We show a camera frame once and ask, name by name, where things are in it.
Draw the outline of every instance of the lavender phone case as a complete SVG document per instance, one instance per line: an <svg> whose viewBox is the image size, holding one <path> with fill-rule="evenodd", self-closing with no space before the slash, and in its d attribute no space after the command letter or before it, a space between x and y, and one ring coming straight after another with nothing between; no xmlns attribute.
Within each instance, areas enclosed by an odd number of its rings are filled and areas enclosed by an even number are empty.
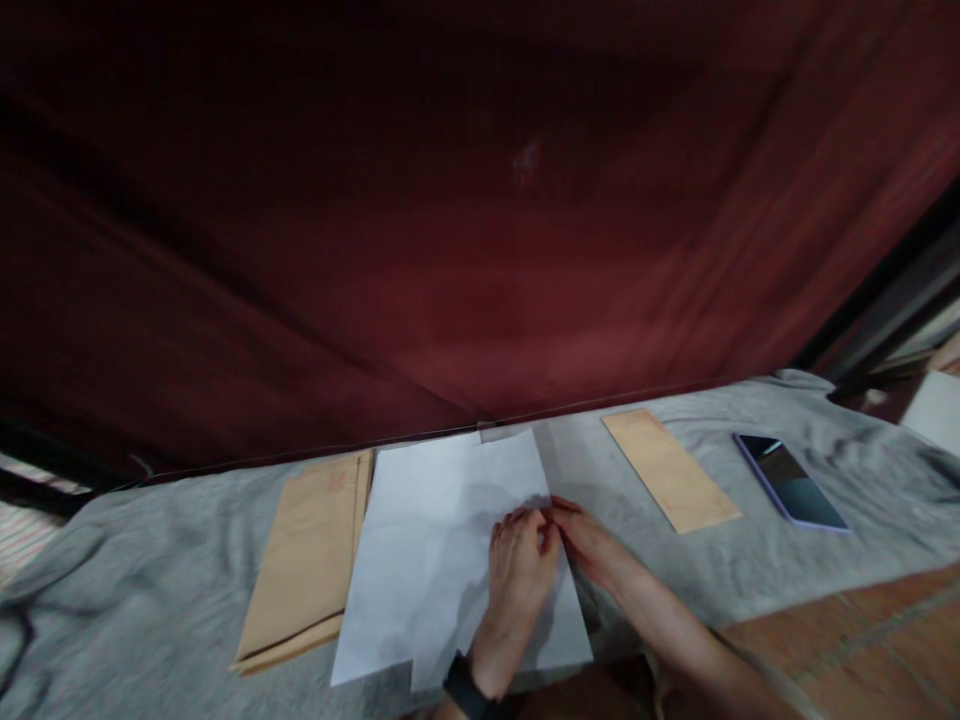
<svg viewBox="0 0 960 720"><path fill-rule="evenodd" d="M760 480L760 484L763 485L763 489L767 491L767 495L770 496L770 499L773 501L774 506L777 510L780 511L780 514L786 518L787 522L797 525L799 527L815 528L817 530L829 530L831 532L840 533L842 535L851 534L850 523L847 522L847 519L843 517L843 514L837 510L837 507L830 502L830 498L827 497L827 494L823 492L823 489L817 485L816 480L813 479L813 475L810 474L810 471L803 467L803 464L797 459L797 456L792 452L790 455L796 461L797 465L800 465L803 468L803 471L807 474L807 477L810 478L810 482L814 484L817 490L827 499L827 502L830 503L830 506L836 511L837 515L840 516L840 519L843 520L844 524L847 525L845 528L836 528L830 525L820 525L818 523L806 522L804 520L797 520L793 515L787 512L787 509L783 506L783 503L780 501L780 497L774 491L773 486L770 484L770 481L767 480L767 476L763 474L763 470L760 469L760 466L754 461L753 456L750 454L750 451L747 450L747 446L743 444L743 440L740 439L740 433L733 433L733 441L737 444L737 447L740 448L740 452L743 453L743 457L746 458L747 463L750 465L750 469L753 470L753 474L757 476L757 479ZM786 447L784 443L784 448L787 452L790 452L790 448Z"/></svg>

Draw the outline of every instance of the dark red curtain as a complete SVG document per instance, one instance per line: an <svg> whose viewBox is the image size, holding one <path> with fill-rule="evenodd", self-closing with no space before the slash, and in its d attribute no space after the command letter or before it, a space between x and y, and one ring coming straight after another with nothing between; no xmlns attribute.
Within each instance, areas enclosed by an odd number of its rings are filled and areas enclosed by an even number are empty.
<svg viewBox="0 0 960 720"><path fill-rule="evenodd" d="M771 371L960 172L955 2L141 5L0 31L0 412L118 468Z"/></svg>

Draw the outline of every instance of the gray cloth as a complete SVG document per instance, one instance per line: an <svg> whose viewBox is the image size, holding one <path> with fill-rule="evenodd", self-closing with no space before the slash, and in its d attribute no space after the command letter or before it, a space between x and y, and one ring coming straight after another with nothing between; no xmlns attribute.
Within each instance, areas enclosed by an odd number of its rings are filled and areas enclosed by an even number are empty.
<svg viewBox="0 0 960 720"><path fill-rule="evenodd" d="M831 389L785 371L494 432L533 426L552 491L595 513L698 617L722 626L960 557L960 462L832 405ZM681 440L742 518L672 530L600 422L637 407ZM734 431L784 440L853 534L784 521ZM386 718L434 700L411 696L409 663L331 689L334 643L250 678L227 670L281 487L308 463L91 503L0 596L0 717ZM598 659L638 648L609 598L582 579L578 592Z"/></svg>

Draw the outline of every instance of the smartphone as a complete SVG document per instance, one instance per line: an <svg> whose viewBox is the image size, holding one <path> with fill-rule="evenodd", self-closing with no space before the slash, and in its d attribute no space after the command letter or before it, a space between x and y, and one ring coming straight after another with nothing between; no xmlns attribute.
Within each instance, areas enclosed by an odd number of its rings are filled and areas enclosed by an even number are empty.
<svg viewBox="0 0 960 720"><path fill-rule="evenodd" d="M733 440L787 520L802 527L850 532L850 526L782 441L740 433L734 433Z"/></svg>

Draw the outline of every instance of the black watch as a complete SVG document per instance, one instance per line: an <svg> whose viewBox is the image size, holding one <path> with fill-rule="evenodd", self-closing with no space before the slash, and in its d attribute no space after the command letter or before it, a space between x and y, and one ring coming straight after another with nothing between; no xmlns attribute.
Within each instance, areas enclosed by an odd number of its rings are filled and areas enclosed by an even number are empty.
<svg viewBox="0 0 960 720"><path fill-rule="evenodd" d="M470 663L459 650L447 670L443 689L470 720L489 720L496 717L500 709L500 703L488 699L477 688L470 673Z"/></svg>

